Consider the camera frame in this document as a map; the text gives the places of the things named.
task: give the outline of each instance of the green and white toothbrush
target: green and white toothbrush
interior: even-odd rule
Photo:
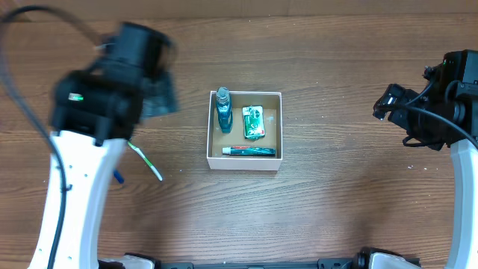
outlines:
[[[149,166],[149,169],[151,169],[151,171],[158,177],[159,181],[163,181],[163,177],[161,176],[161,174],[158,172],[158,170],[156,169],[156,167],[154,165],[152,165],[151,161],[148,160],[148,158],[144,155],[144,153],[141,151],[141,149],[135,145],[133,145],[131,142],[128,141],[128,145],[129,147],[131,147],[131,149],[133,149],[141,158],[143,158],[143,160],[148,164]]]

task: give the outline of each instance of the cardboard box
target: cardboard box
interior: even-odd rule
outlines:
[[[278,170],[282,162],[282,96],[281,93],[231,92],[232,130],[223,134],[217,121],[216,92],[209,97],[207,159],[211,169]],[[262,105],[266,136],[258,140],[244,137],[242,108]],[[276,149],[275,157],[223,155],[223,147],[254,146]]]

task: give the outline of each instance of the mouthwash bottle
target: mouthwash bottle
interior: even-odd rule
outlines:
[[[230,133],[232,129],[232,103],[231,94],[226,87],[217,89],[216,109],[221,130],[225,134]]]

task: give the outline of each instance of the wooden table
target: wooden table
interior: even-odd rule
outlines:
[[[181,111],[148,120],[111,184],[100,256],[143,253],[166,262],[311,261],[381,247],[442,268],[453,225],[450,150],[405,148],[405,132],[372,117],[390,83],[420,91],[423,66],[476,49],[474,14],[137,21],[179,46]],[[112,32],[116,22],[93,22]],[[52,85],[94,58],[68,25],[19,23],[11,69],[46,123]],[[278,173],[209,170],[208,94],[280,91],[284,161]],[[40,231],[49,151],[0,93],[0,268],[26,268]]]

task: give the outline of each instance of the green soap package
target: green soap package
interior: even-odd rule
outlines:
[[[242,108],[244,117],[244,136],[246,139],[259,139],[266,136],[264,128],[264,109],[260,105]]]

